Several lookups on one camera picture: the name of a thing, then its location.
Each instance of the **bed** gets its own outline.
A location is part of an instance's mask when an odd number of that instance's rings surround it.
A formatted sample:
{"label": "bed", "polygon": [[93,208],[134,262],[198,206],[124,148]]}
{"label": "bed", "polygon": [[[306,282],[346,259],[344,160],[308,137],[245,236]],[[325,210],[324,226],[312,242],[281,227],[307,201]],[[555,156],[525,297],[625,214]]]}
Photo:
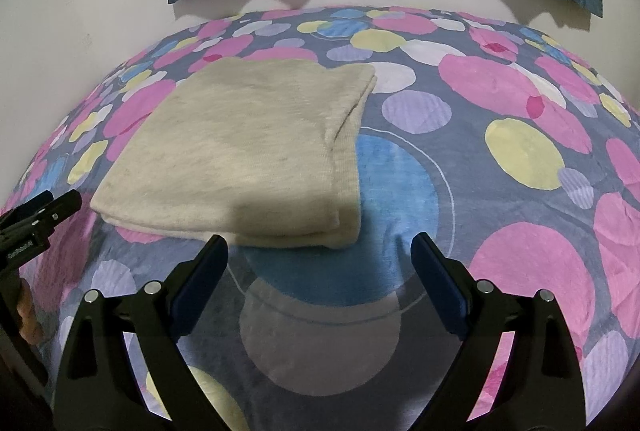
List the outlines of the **bed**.
{"label": "bed", "polygon": [[[358,242],[232,248],[196,329],[179,341],[232,429],[412,424],[459,347],[410,263],[420,231],[506,292],[555,293],[595,417],[640,352],[638,114],[542,32],[402,7],[276,10],[183,30],[123,62],[61,121],[5,205],[46,189],[85,199],[21,269],[52,378],[85,291],[132,293],[202,247],[108,225],[88,205],[154,108],[222,57],[366,62],[377,77],[356,142]],[[134,336],[127,343],[146,403],[162,414]],[[507,337],[474,414],[490,408],[509,349]]]}

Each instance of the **human hand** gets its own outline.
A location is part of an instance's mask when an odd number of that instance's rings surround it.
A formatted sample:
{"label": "human hand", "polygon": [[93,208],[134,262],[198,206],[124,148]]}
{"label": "human hand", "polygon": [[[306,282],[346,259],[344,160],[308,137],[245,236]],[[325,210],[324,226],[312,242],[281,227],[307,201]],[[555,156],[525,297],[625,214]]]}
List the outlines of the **human hand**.
{"label": "human hand", "polygon": [[30,345],[37,345],[44,337],[42,325],[36,319],[36,309],[33,305],[31,288],[24,278],[20,278],[20,295],[18,296],[17,312],[20,316],[20,335]]}

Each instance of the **white wall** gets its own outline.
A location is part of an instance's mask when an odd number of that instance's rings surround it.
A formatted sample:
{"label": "white wall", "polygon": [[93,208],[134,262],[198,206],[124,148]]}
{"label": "white wall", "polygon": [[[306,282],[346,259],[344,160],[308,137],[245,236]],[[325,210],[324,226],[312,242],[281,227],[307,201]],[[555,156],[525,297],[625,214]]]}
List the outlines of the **white wall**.
{"label": "white wall", "polygon": [[325,4],[402,4],[528,24],[640,106],[640,0],[604,0],[604,19],[565,0],[0,0],[0,200],[60,118],[143,47],[207,18]]}

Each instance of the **gray circle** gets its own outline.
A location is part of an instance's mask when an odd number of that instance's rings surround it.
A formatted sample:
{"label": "gray circle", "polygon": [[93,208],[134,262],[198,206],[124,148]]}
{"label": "gray circle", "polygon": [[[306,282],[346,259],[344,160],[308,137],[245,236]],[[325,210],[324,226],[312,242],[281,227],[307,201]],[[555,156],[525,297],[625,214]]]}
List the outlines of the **gray circle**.
{"label": "gray circle", "polygon": [[476,287],[483,294],[489,294],[494,291],[494,284],[491,281],[487,281],[486,279],[481,279],[476,283]]}
{"label": "gray circle", "polygon": [[88,303],[93,303],[100,296],[100,292],[98,290],[89,290],[86,294],[84,294],[84,300]]}
{"label": "gray circle", "polygon": [[546,288],[540,290],[540,297],[547,303],[553,301],[556,298],[556,296],[554,296],[554,293],[551,292],[551,290],[547,290]]}
{"label": "gray circle", "polygon": [[149,281],[149,283],[145,285],[145,292],[147,294],[153,295],[157,294],[161,288],[162,283],[160,283],[159,281]]}

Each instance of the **fabric fold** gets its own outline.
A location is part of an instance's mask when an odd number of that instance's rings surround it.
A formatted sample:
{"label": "fabric fold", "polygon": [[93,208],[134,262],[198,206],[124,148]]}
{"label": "fabric fold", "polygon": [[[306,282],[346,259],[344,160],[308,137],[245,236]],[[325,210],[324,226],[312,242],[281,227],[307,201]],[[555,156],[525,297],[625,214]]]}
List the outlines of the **fabric fold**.
{"label": "fabric fold", "polygon": [[350,245],[360,230],[354,140],[374,85],[368,64],[220,59],[146,119],[92,208],[164,236]]}

